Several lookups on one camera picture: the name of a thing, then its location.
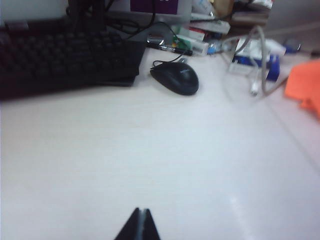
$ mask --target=monitor stand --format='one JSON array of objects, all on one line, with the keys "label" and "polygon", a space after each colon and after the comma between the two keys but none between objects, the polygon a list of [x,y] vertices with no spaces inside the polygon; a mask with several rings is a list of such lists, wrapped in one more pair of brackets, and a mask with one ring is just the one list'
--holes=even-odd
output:
[{"label": "monitor stand", "polygon": [[[68,0],[72,31],[96,32],[106,29],[105,0]],[[92,4],[92,16],[85,14]]]}]

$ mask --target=black pointed object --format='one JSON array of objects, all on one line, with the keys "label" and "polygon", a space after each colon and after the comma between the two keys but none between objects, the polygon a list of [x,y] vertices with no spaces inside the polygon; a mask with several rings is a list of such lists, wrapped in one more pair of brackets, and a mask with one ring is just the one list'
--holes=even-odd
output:
[{"label": "black pointed object", "polygon": [[150,210],[136,208],[114,240],[160,240]]},{"label": "black pointed object", "polygon": [[156,224],[149,209],[146,210],[143,240],[160,240]]}]

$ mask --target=purple box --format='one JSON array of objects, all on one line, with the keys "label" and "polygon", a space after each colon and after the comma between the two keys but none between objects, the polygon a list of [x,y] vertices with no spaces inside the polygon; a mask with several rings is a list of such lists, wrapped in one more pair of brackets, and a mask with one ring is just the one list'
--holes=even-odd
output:
[{"label": "purple box", "polygon": [[[178,13],[179,0],[155,0],[155,10],[157,14]],[[152,0],[131,0],[131,12],[152,13]]]}]

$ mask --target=gray cable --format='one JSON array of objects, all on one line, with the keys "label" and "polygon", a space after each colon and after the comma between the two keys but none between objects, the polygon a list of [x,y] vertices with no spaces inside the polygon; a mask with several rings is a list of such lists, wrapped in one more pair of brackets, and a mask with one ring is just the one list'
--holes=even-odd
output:
[{"label": "gray cable", "polygon": [[232,42],[235,40],[239,40],[241,38],[246,37],[244,43],[242,44],[242,46],[235,51],[234,54],[239,53],[240,51],[242,51],[246,45],[249,43],[250,39],[255,38],[255,37],[259,37],[260,41],[261,41],[261,88],[262,88],[262,92],[264,95],[268,96],[270,95],[272,92],[274,92],[283,82],[285,82],[287,79],[281,79],[281,80],[277,80],[275,82],[275,84],[270,88],[267,89],[267,55],[268,55],[268,51],[267,51],[267,46],[266,46],[266,39],[265,39],[265,34],[263,29],[260,26],[255,26],[248,35],[242,35],[242,36],[234,36],[234,37],[230,37],[226,40],[224,40],[221,44],[221,48],[224,49],[224,45],[228,42]]}]

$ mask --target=keyboard key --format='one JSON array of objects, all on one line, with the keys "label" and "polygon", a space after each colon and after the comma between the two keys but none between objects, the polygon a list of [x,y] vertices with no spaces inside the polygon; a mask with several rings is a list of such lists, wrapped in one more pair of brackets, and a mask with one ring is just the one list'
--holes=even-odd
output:
[{"label": "keyboard key", "polygon": [[108,69],[111,69],[111,63],[110,63],[110,61],[109,60],[103,60],[102,61],[102,64],[101,64],[101,68],[103,69],[103,70],[108,70]]},{"label": "keyboard key", "polygon": [[56,77],[62,77],[67,74],[67,69],[64,65],[55,65],[51,69],[52,74]]},{"label": "keyboard key", "polygon": [[65,47],[66,45],[67,45],[67,43],[66,43],[66,41],[64,41],[64,40],[58,41],[58,42],[56,43],[56,46],[59,47],[59,48],[63,48],[63,47]]},{"label": "keyboard key", "polygon": [[109,36],[109,33],[107,31],[101,31],[100,32],[100,36],[101,37],[107,37],[107,36]]},{"label": "keyboard key", "polygon": [[88,41],[86,39],[72,39],[70,40],[70,44],[71,45],[83,45],[83,44],[87,44]]},{"label": "keyboard key", "polygon": [[71,75],[78,75],[82,73],[82,66],[79,63],[70,64],[68,66],[68,72]]},{"label": "keyboard key", "polygon": [[47,77],[50,77],[51,76],[51,72],[50,72],[50,69],[45,67],[45,68],[40,68],[40,69],[37,69],[35,71],[35,76],[37,77],[37,79],[40,79],[40,80],[45,80],[44,78],[47,78]]},{"label": "keyboard key", "polygon": [[108,44],[108,43],[111,43],[111,38],[110,37],[104,37],[102,39],[102,41],[105,43],[105,44]]},{"label": "keyboard key", "polygon": [[101,44],[94,44],[93,45],[93,50],[97,52],[101,52],[104,50],[104,47]]},{"label": "keyboard key", "polygon": [[66,34],[66,39],[70,40],[70,39],[74,39],[75,38],[75,35],[73,33],[67,33]]},{"label": "keyboard key", "polygon": [[59,41],[61,41],[61,40],[65,40],[65,36],[62,35],[62,34],[58,34],[58,35],[55,36],[55,40],[56,40],[57,42],[59,42]]},{"label": "keyboard key", "polygon": [[83,58],[83,57],[92,57],[91,51],[78,51],[69,54],[71,58]]},{"label": "keyboard key", "polygon": [[114,45],[112,43],[106,43],[104,47],[108,50],[111,50],[114,47]]},{"label": "keyboard key", "polygon": [[65,53],[69,54],[72,53],[74,51],[74,49],[71,46],[67,46],[66,48],[64,48]]},{"label": "keyboard key", "polygon": [[86,37],[86,35],[83,32],[79,32],[76,34],[77,38],[83,39]]},{"label": "keyboard key", "polygon": [[113,58],[111,60],[112,62],[112,66],[115,68],[115,69],[119,69],[119,68],[122,68],[124,65],[123,65],[123,62],[120,58]]},{"label": "keyboard key", "polygon": [[84,72],[89,74],[89,73],[94,73],[96,72],[98,69],[97,69],[97,66],[94,62],[87,62],[83,65],[83,69],[84,69]]},{"label": "keyboard key", "polygon": [[54,40],[54,37],[52,35],[46,35],[45,36],[45,40],[48,41],[48,42],[51,42]]}]

